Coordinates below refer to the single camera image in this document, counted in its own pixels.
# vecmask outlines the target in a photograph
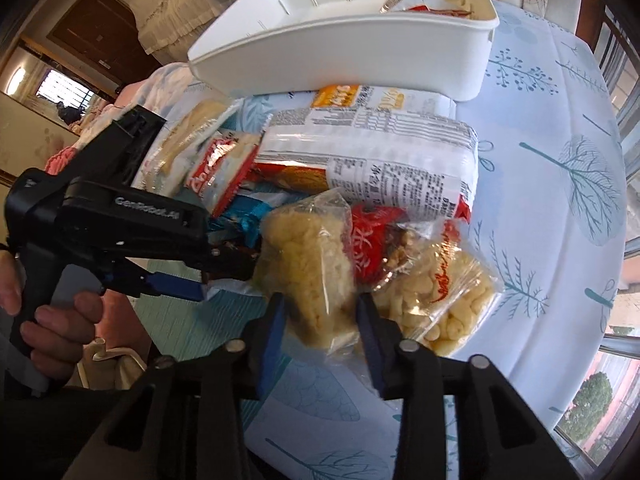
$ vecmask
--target white snack package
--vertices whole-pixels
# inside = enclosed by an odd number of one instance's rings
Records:
[[[456,102],[435,92],[385,86],[331,85],[314,97],[312,108],[365,107],[380,110],[407,110],[456,118]]]
[[[297,108],[273,115],[254,168],[289,189],[341,188],[351,203],[403,208],[412,221],[469,221],[478,136],[468,124],[434,114]]]

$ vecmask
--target screw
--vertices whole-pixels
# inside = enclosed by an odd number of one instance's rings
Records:
[[[402,341],[399,344],[400,349],[403,352],[417,352],[418,348],[420,348],[420,345],[417,343],[417,341],[414,341],[413,339],[402,339]]]
[[[245,347],[246,345],[242,339],[231,339],[225,343],[225,349],[227,352],[241,352]]]
[[[489,361],[489,359],[487,359],[485,356],[480,354],[474,355],[471,358],[471,365],[474,366],[475,368],[480,368],[481,370],[488,368],[490,364],[491,364],[491,361]]]
[[[154,368],[158,370],[164,370],[165,368],[170,368],[175,365],[175,359],[170,355],[161,355],[158,359],[154,361]]]

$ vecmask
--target plastic bag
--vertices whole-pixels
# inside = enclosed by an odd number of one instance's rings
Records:
[[[288,326],[307,347],[332,354],[356,341],[351,210],[336,190],[269,213],[254,282],[295,307]]]
[[[341,188],[347,202],[397,206],[414,221],[468,221],[478,136],[460,121],[407,110],[283,110],[265,130],[254,171],[296,191]]]
[[[216,100],[198,103],[171,130],[159,134],[156,148],[145,157],[135,187],[173,196],[182,185],[203,142],[209,139],[239,102],[227,106]]]
[[[455,16],[457,18],[468,18],[471,15],[470,10],[463,9],[463,7],[446,0],[386,0],[380,12],[394,12],[396,10]]]
[[[406,110],[456,118],[456,102],[444,95],[424,90],[387,86],[331,85],[318,90],[312,108],[365,107],[378,110]]]
[[[260,135],[220,130],[201,147],[185,187],[193,190],[213,218],[236,195],[258,153]]]
[[[466,246],[453,220],[407,225],[373,299],[402,334],[437,355],[459,349],[484,321],[502,283]]]
[[[381,278],[386,247],[399,238],[402,229],[395,222],[405,217],[399,207],[351,207],[351,245],[357,283],[372,283]]]

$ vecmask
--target blue wrapper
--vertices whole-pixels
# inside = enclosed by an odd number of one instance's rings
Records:
[[[260,236],[260,221],[272,209],[262,200],[237,195],[222,215],[209,219],[209,229],[241,232],[244,234],[244,244],[253,248]]]

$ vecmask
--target red snack wrapper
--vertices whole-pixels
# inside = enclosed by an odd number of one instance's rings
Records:
[[[198,194],[213,218],[229,205],[249,173],[260,136],[220,130],[202,147],[184,185]]]
[[[351,244],[356,281],[372,283],[379,279],[386,253],[388,229],[406,219],[399,207],[368,207],[362,203],[351,208]]]

